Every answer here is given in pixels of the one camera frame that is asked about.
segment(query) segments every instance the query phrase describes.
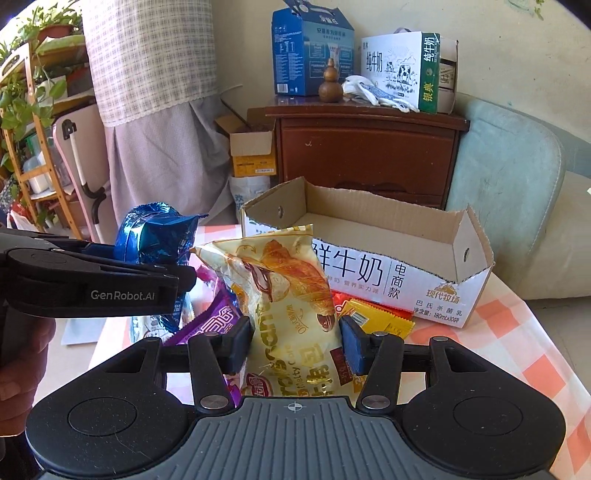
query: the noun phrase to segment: yellow snack package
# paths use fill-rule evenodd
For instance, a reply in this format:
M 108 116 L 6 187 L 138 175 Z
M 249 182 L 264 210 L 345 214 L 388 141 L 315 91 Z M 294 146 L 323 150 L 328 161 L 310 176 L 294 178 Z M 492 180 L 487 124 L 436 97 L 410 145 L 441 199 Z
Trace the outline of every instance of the yellow snack package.
M 255 329 L 243 394 L 348 395 L 355 401 L 311 225 L 212 242 L 196 254 L 236 293 Z
M 343 296 L 345 295 L 342 293 L 337 293 L 336 296 L 333 293 L 335 303 L 340 304 L 339 301 L 343 299 Z M 343 315 L 349 315 L 365 333 L 386 332 L 403 339 L 410 334 L 415 325 L 412 320 L 407 320 L 393 312 L 380 309 L 354 297 L 350 297 L 342 303 L 337 320 Z M 367 375 L 361 377 L 353 375 L 353 393 L 355 395 L 359 395 L 366 379 Z
M 365 333 L 386 332 L 404 339 L 414 327 L 414 322 L 374 307 L 363 300 L 347 300 L 343 304 L 339 318 L 343 315 L 350 315 Z

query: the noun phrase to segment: cardboard box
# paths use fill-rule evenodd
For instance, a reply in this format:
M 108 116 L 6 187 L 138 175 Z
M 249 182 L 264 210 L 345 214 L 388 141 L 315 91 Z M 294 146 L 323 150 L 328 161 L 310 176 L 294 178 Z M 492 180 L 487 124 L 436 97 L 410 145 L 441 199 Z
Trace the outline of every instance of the cardboard box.
M 444 212 L 300 177 L 242 209 L 245 236 L 308 223 L 332 289 L 455 327 L 466 323 L 494 264 L 471 208 Z
M 265 116 L 264 108 L 251 108 L 246 113 L 246 121 L 254 131 L 249 131 L 249 126 L 234 114 L 216 120 L 230 139 L 234 176 L 276 175 L 275 120 Z
M 361 75 L 422 112 L 451 113 L 457 90 L 457 41 L 401 32 L 362 42 Z
M 284 0 L 289 8 L 273 12 L 271 23 L 275 93 L 318 95 L 329 58 L 340 81 L 353 74 L 355 35 L 338 8 Z

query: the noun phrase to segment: gray sofa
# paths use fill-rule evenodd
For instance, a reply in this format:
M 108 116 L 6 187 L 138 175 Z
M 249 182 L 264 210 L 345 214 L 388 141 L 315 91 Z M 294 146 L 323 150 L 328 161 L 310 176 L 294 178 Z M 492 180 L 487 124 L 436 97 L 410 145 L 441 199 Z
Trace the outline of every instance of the gray sofa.
M 447 209 L 472 205 L 495 273 L 523 299 L 591 296 L 591 145 L 466 95 L 456 112 L 471 123 Z

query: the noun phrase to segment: metal screw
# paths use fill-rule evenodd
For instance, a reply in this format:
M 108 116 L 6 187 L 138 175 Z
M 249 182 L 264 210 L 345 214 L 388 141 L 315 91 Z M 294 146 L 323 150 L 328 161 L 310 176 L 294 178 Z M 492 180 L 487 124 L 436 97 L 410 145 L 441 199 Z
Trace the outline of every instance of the metal screw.
M 221 395 L 208 395 L 201 399 L 201 406 L 208 410 L 220 410 L 225 408 L 230 403 L 226 397 Z
M 390 401 L 383 395 L 369 395 L 361 400 L 361 404 L 370 410 L 383 410 L 390 406 Z

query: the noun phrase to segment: purple snack wrapper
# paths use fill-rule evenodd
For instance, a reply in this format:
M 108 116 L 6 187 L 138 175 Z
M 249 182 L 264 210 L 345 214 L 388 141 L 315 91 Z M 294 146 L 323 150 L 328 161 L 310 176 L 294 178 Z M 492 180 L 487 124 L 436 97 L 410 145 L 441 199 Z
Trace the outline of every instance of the purple snack wrapper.
M 211 305 L 204 312 L 197 315 L 192 322 L 166 340 L 164 346 L 187 343 L 192 336 L 205 332 L 227 333 L 236 325 L 241 316 L 242 314 L 232 304 L 232 299 L 225 285 L 223 285 L 216 293 Z M 231 385 L 227 378 L 226 383 L 234 405 L 237 406 L 242 399 L 240 389 L 235 385 Z
M 205 285 L 209 287 L 213 287 L 217 282 L 217 275 L 213 270 L 210 270 L 205 265 L 200 265 L 197 270 L 195 270 L 197 274 L 197 278 L 201 280 Z

